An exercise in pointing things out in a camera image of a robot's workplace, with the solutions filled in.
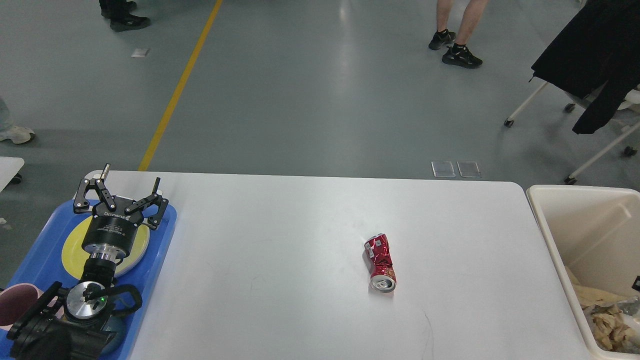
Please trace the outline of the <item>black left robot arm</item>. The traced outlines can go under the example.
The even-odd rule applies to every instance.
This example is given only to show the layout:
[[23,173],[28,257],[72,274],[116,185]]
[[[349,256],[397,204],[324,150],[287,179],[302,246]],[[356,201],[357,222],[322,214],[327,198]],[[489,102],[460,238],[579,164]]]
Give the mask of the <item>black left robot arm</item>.
[[151,194],[133,200],[110,194],[105,185],[110,165],[78,185],[74,214],[90,214],[82,250],[89,257],[78,283],[65,288],[55,281],[34,305],[10,326],[9,355],[16,360],[96,360],[117,337],[106,328],[110,319],[128,317],[143,307],[140,290],[119,284],[115,272],[130,256],[138,230],[159,227],[169,201],[157,177]]

